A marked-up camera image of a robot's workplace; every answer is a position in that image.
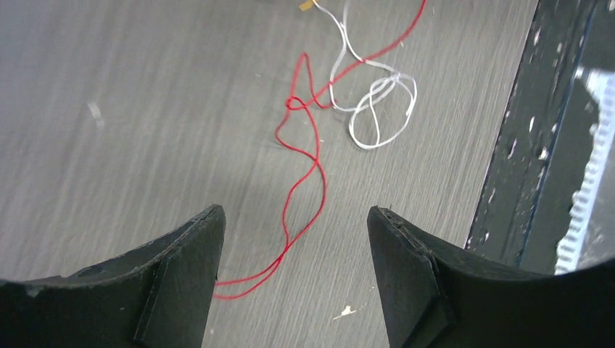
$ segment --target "red cord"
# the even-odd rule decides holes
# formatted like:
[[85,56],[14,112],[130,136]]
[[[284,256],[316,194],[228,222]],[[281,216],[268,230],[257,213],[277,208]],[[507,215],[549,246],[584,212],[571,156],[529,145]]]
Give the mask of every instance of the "red cord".
[[[240,284],[240,283],[246,283],[248,281],[253,281],[255,279],[258,279],[258,278],[262,277],[263,275],[265,276],[263,279],[258,281],[253,287],[251,287],[250,289],[248,289],[248,290],[246,290],[246,291],[244,291],[244,292],[242,292],[240,294],[233,295],[233,296],[225,296],[225,295],[214,294],[213,296],[216,299],[232,300],[232,299],[242,298],[242,297],[250,294],[254,290],[256,290],[259,286],[261,286],[266,281],[268,281],[269,278],[271,278],[273,276],[273,274],[278,270],[278,267],[280,266],[282,260],[286,256],[286,253],[305,234],[305,232],[307,232],[310,229],[310,227],[312,227],[312,225],[314,224],[316,219],[318,219],[320,214],[323,212],[323,208],[324,208],[325,202],[326,202],[326,187],[327,187],[327,183],[326,183],[325,171],[324,171],[323,165],[321,164],[321,139],[320,139],[320,136],[318,135],[318,126],[316,126],[316,121],[314,120],[314,117],[312,116],[312,113],[310,112],[308,107],[312,103],[316,103],[321,109],[326,109],[326,108],[331,107],[332,106],[331,104],[322,105],[318,101],[318,98],[320,98],[326,92],[326,90],[327,90],[327,88],[329,88],[329,86],[337,83],[339,80],[341,80],[344,76],[346,76],[350,71],[352,71],[353,69],[355,69],[359,65],[364,64],[368,60],[375,60],[376,58],[378,58],[378,57],[388,53],[389,51],[393,50],[402,41],[404,41],[410,35],[412,30],[416,26],[416,23],[418,23],[418,20],[421,18],[421,15],[423,14],[423,11],[425,10],[426,3],[427,3],[427,0],[421,0],[421,7],[418,9],[418,13],[414,17],[414,20],[412,21],[410,26],[405,30],[405,32],[399,38],[397,38],[397,40],[395,40],[393,43],[391,43],[390,45],[388,45],[384,49],[382,49],[382,50],[372,54],[371,56],[369,56],[369,57],[367,57],[367,58],[365,58],[365,59],[363,59],[361,61],[354,62],[353,64],[351,64],[348,67],[346,67],[346,69],[344,69],[333,80],[330,80],[318,93],[314,92],[314,79],[313,79],[313,76],[312,76],[312,69],[310,68],[310,58],[309,58],[308,54],[305,53],[305,52],[303,52],[301,54],[301,56],[299,57],[299,60],[297,61],[297,65],[295,66],[295,69],[294,69],[294,75],[293,75],[293,78],[292,78],[292,84],[291,84],[291,88],[290,88],[290,96],[286,100],[286,113],[284,114],[284,119],[282,119],[282,122],[276,128],[275,134],[276,134],[276,139],[278,140],[278,142],[282,146],[284,146],[287,149],[290,149],[290,150],[292,150],[294,152],[299,152],[300,154],[304,154],[306,157],[310,158],[313,161],[313,164],[312,164],[312,167],[308,170],[308,172],[304,176],[302,176],[301,179],[299,179],[291,187],[291,189],[290,189],[290,191],[288,193],[288,196],[286,197],[286,203],[284,204],[284,209],[282,210],[282,228],[284,229],[284,236],[286,237],[286,244],[285,244],[284,250],[282,251],[282,253],[280,253],[278,258],[275,259],[269,265],[269,267],[267,267],[266,269],[264,269],[263,271],[255,274],[255,275],[252,275],[252,276],[246,277],[246,278],[236,279],[234,281],[219,281],[219,282],[217,282],[216,286],[230,286],[230,285],[235,285],[235,284]],[[309,79],[310,79],[310,92],[312,94],[312,99],[310,101],[308,101],[307,103],[304,102],[303,100],[301,100],[300,97],[294,95],[295,88],[297,87],[297,81],[299,80],[299,73],[301,72],[301,65],[303,64],[304,61],[305,61],[305,67],[307,68],[307,74],[308,74]],[[293,106],[292,105],[293,102],[298,102],[300,104],[300,106]],[[307,151],[305,151],[303,149],[299,149],[297,147],[289,145],[288,143],[286,143],[285,141],[283,141],[280,138],[280,130],[284,127],[284,125],[286,124],[286,122],[290,118],[291,112],[299,111],[299,110],[304,110],[307,113],[307,116],[310,118],[310,123],[312,124],[312,129],[314,130],[314,138],[315,138],[315,143],[316,143],[316,153],[315,154],[311,154],[310,152],[307,152]],[[288,225],[286,224],[286,211],[288,210],[288,207],[290,205],[290,200],[291,200],[291,198],[293,196],[294,191],[297,189],[297,187],[299,187],[299,185],[301,185],[301,183],[303,183],[307,178],[309,178],[314,173],[314,170],[316,170],[317,168],[318,168],[318,171],[320,172],[321,177],[323,179],[323,198],[321,200],[321,205],[318,208],[318,211],[312,217],[312,220],[310,220],[310,222],[307,223],[307,225],[299,232],[299,234],[297,234],[293,239],[291,239],[290,238],[289,229],[288,229]]]

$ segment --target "yellow string tip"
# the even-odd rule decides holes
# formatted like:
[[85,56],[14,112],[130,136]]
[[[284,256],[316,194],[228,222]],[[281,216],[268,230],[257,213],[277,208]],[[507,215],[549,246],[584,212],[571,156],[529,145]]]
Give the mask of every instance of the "yellow string tip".
[[302,11],[308,11],[312,7],[314,7],[314,3],[318,2],[318,0],[306,0],[303,4],[299,5],[299,8]]

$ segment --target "gray wooden surface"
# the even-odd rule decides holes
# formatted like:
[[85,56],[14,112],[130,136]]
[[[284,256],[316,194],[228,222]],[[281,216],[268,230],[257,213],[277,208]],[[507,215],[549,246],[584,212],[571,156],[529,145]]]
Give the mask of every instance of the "gray wooden surface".
[[[284,242],[286,192],[310,166],[273,140],[294,64],[309,52],[322,86],[340,45],[330,19],[299,2],[0,1],[0,278],[68,275],[213,203],[228,219],[220,277],[268,265]],[[204,347],[387,345],[368,208],[464,242],[535,2],[430,0],[416,33],[383,58],[419,84],[409,129],[390,146],[359,151],[344,116],[315,113],[326,211],[269,283],[212,303]],[[341,14],[343,1],[322,3]],[[418,3],[356,1],[355,48],[388,44]],[[356,103],[380,74],[358,69],[338,100]],[[395,92],[380,104],[385,133],[404,103]],[[284,136],[311,146],[295,115]],[[358,127],[369,140],[371,125]],[[316,179],[297,192],[295,230],[317,207]],[[357,312],[334,320],[346,306]]]

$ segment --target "white serrated strip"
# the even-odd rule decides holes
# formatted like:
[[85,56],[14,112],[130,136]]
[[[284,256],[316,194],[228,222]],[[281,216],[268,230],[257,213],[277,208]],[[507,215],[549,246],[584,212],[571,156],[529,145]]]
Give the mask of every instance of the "white serrated strip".
[[[579,68],[576,78],[581,78],[583,73],[583,69]],[[577,269],[600,180],[615,135],[615,75],[612,72],[591,70],[584,82],[598,103],[600,114],[598,127],[593,132],[593,150],[585,166],[581,189],[572,197],[570,226],[557,246],[556,275]]]

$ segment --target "white cord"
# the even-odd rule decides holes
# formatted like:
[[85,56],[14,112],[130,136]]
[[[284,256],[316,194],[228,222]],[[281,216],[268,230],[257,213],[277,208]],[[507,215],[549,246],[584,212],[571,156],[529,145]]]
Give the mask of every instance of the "white cord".
[[[350,40],[348,39],[348,32],[346,30],[347,23],[348,23],[348,8],[350,7],[350,0],[347,0],[346,3],[344,4],[344,13],[342,15],[342,22],[338,21],[338,19],[335,18],[335,16],[333,16],[333,14],[330,13],[329,10],[322,7],[322,5],[320,5],[318,2],[316,2],[315,0],[312,0],[312,1],[319,10],[326,13],[329,17],[333,19],[333,21],[335,22],[335,24],[337,25],[339,29],[339,33],[342,34],[342,50],[340,51],[339,56],[337,57],[337,60],[333,64],[333,68],[331,69],[331,74],[329,75],[329,80],[333,80],[335,78],[335,74],[337,73],[337,69],[341,65],[342,60],[344,59],[344,55],[346,54],[347,51],[349,51],[356,60],[363,61],[363,58],[361,58],[350,45]],[[363,98],[361,98],[357,106],[353,108],[352,107],[344,108],[344,107],[340,107],[339,105],[337,105],[337,103],[335,102],[332,85],[329,85],[329,95],[331,96],[331,102],[333,103],[333,107],[335,109],[338,109],[342,112],[352,113],[352,116],[350,117],[350,121],[348,122],[348,131],[350,132],[350,137],[352,137],[355,144],[357,144],[357,146],[359,146],[361,149],[372,150],[372,149],[377,149],[380,146],[387,145],[391,141],[394,141],[395,138],[397,138],[408,126],[408,123],[410,122],[410,116],[412,115],[412,110],[414,109],[414,104],[416,103],[417,88],[416,88],[416,81],[414,80],[414,78],[412,78],[412,76],[402,74],[401,72],[396,71],[389,65],[385,65],[385,64],[370,61],[370,60],[366,60],[365,64],[371,65],[372,67],[379,67],[383,70],[386,70],[391,75],[385,78],[379,78],[378,80],[375,80],[369,88],[369,93],[366,94]],[[411,82],[412,89],[410,89],[405,83],[403,83],[404,80]],[[373,106],[378,104],[382,99],[384,99],[385,96],[389,95],[389,93],[391,93],[393,91],[393,88],[395,88],[395,86],[397,85],[402,86],[408,92],[408,95],[410,96],[410,105],[408,106],[408,109],[405,112],[405,122],[404,122],[404,125],[395,134],[393,134],[393,136],[391,136],[385,141],[380,142],[380,126],[378,125],[378,118],[376,117],[376,110],[374,110]],[[357,115],[360,112],[364,111],[367,108],[371,110],[371,115],[373,117],[373,123],[376,126],[376,143],[372,145],[364,144],[360,142],[355,135],[355,119],[357,118]]]

